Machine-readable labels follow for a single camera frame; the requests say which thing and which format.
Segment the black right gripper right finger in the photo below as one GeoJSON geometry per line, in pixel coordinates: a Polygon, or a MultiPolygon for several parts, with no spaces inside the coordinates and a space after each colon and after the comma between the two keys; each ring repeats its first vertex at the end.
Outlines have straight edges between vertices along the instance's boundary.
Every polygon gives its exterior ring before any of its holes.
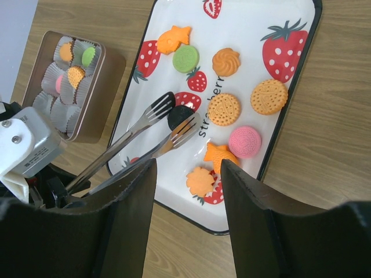
{"type": "Polygon", "coordinates": [[[238,277],[369,277],[370,202],[305,204],[230,160],[221,180],[238,277]]]}

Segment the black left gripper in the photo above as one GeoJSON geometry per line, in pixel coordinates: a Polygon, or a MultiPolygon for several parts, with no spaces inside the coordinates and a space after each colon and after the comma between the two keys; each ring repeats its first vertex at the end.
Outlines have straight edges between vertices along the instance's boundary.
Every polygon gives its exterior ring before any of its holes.
{"type": "Polygon", "coordinates": [[[67,192],[67,185],[76,175],[48,164],[36,175],[26,178],[29,186],[28,207],[33,209],[86,209],[88,203],[67,192]]]}

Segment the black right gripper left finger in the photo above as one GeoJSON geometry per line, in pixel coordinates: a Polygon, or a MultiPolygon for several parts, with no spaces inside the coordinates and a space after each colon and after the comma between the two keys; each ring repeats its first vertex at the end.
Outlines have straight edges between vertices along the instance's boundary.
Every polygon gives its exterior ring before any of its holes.
{"type": "Polygon", "coordinates": [[[150,159],[73,208],[1,199],[2,277],[141,277],[157,183],[150,159]]]}

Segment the orange flower cookie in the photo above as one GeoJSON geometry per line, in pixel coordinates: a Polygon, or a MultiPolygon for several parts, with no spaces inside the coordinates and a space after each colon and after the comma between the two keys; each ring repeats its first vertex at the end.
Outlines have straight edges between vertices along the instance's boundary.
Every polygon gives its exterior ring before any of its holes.
{"type": "Polygon", "coordinates": [[[213,191],[214,178],[207,169],[195,167],[186,178],[186,186],[192,195],[205,197],[213,191]]]}

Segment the metal serving tongs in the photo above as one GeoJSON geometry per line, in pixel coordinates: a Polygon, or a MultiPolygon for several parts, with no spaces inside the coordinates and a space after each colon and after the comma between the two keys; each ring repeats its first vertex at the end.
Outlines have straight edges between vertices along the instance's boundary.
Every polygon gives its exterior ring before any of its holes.
{"type": "MultiPolygon", "coordinates": [[[[102,153],[94,162],[92,162],[80,175],[78,175],[72,182],[67,185],[67,192],[72,195],[77,191],[81,185],[86,182],[90,177],[98,172],[109,160],[111,160],[116,154],[124,149],[131,141],[133,141],[139,134],[148,128],[152,127],[154,124],[158,123],[163,119],[169,112],[175,107],[176,99],[172,92],[167,92],[160,96],[156,101],[154,101],[146,110],[143,112],[140,119],[119,139],[116,140],[104,153],[102,153]]],[[[201,126],[201,117],[198,113],[194,113],[189,116],[186,120],[195,119],[197,125],[195,130],[192,132],[193,135],[197,133],[201,126]]],[[[156,159],[162,155],[168,153],[162,153],[161,148],[165,145],[169,139],[171,133],[168,134],[158,145],[156,145],[152,150],[145,153],[138,160],[136,160],[131,165],[120,170],[116,174],[112,175],[109,179],[104,181],[99,186],[91,189],[85,196],[90,196],[98,191],[110,186],[111,184],[117,182],[122,177],[131,173],[134,169],[139,167],[141,164],[149,159],[156,159]]]]}

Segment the black sandwich cookie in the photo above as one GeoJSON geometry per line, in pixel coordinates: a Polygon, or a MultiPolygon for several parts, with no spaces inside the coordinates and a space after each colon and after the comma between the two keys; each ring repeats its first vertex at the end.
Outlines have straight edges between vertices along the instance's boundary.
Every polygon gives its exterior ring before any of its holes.
{"type": "Polygon", "coordinates": [[[193,110],[185,105],[178,105],[174,107],[168,114],[169,128],[174,130],[179,124],[193,114],[193,110]]]}

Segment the orange swirl cookie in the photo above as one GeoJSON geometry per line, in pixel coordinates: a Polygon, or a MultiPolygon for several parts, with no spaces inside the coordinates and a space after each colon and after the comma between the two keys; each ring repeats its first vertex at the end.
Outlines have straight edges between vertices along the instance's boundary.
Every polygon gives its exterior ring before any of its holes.
{"type": "Polygon", "coordinates": [[[212,58],[214,72],[222,77],[235,74],[241,66],[239,56],[240,54],[231,48],[219,50],[212,58]]]}

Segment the orange chocolate chip cookie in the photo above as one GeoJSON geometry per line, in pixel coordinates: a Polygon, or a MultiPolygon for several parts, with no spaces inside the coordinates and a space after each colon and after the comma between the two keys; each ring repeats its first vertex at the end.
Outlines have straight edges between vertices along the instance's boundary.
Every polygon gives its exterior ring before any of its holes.
{"type": "Polygon", "coordinates": [[[161,148],[162,153],[166,153],[173,149],[182,146],[186,141],[193,135],[197,123],[195,119],[186,120],[181,123],[175,130],[171,133],[169,139],[165,145],[161,148]]]}

